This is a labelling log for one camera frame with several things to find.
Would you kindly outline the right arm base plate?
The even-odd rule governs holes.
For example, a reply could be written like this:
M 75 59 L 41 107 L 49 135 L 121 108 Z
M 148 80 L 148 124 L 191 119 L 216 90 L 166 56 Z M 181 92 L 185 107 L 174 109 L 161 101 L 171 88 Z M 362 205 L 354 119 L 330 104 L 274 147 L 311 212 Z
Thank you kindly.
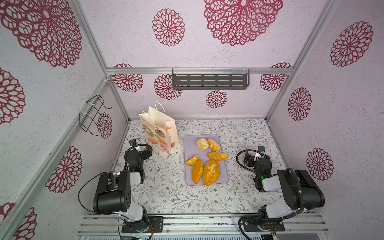
M 260 220 L 257 217 L 245 217 L 241 224 L 245 232 L 283 232 L 286 230 L 282 221 Z

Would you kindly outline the round pale bread bun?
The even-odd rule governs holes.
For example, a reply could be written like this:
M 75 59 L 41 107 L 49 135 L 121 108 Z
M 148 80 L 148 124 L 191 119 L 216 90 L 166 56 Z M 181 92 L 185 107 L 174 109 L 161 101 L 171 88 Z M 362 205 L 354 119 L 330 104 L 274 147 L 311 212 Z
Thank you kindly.
M 197 148 L 201 151 L 205 151 L 210 148 L 208 141 L 204 138 L 200 138 L 196 142 Z

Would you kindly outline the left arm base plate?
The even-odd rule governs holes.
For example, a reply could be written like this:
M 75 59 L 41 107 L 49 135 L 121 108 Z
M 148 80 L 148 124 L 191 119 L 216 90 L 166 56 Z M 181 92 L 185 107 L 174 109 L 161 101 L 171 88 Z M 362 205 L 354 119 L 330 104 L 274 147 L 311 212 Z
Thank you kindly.
M 122 233 L 138 234 L 138 233 L 161 233 L 163 231 L 164 217 L 149 216 L 137 222 L 125 222 L 122 226 Z

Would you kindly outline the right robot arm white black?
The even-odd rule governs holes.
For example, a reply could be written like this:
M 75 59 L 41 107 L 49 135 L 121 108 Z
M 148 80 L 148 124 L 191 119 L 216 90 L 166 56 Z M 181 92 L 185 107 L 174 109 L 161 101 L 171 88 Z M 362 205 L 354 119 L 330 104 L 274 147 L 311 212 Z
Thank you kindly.
M 237 164 L 254 174 L 255 188 L 261 193 L 281 192 L 283 197 L 258 210 L 261 221 L 282 221 L 304 210 L 322 208 L 325 196 L 306 170 L 287 168 L 272 174 L 271 157 L 265 147 L 243 150 L 236 155 Z

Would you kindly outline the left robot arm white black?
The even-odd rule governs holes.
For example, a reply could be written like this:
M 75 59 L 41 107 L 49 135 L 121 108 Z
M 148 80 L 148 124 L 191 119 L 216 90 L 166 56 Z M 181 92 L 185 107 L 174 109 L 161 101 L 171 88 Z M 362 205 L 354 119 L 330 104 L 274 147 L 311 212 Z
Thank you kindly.
M 131 188 L 145 181 L 144 160 L 152 156 L 149 144 L 130 146 L 124 154 L 125 165 L 120 172 L 103 172 L 99 175 L 93 201 L 93 212 L 118 215 L 126 223 L 149 224 L 145 207 L 132 200 Z

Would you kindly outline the large sesame bread loaf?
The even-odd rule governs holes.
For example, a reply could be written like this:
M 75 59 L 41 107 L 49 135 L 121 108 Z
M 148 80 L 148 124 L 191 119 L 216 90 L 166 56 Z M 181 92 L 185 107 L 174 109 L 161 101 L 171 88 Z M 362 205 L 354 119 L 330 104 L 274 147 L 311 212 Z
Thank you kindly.
M 215 160 L 206 163 L 203 169 L 203 183 L 205 186 L 213 185 L 220 177 L 220 165 Z

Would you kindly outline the printed paper bag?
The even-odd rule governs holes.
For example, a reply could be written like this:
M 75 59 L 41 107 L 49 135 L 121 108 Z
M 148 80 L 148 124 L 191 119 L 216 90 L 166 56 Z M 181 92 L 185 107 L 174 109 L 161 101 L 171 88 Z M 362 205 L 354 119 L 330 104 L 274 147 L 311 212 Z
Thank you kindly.
M 155 100 L 155 107 L 139 114 L 148 141 L 171 155 L 180 145 L 176 122 L 166 114 L 161 103 Z

